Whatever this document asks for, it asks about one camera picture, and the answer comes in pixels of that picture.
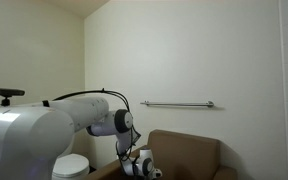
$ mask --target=grab bar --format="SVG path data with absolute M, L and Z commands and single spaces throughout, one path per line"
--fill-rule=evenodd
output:
M 141 102 L 144 105 L 153 105 L 153 106 L 207 106 L 209 108 L 214 106 L 212 101 L 208 101 L 207 103 L 162 103 L 162 102 Z

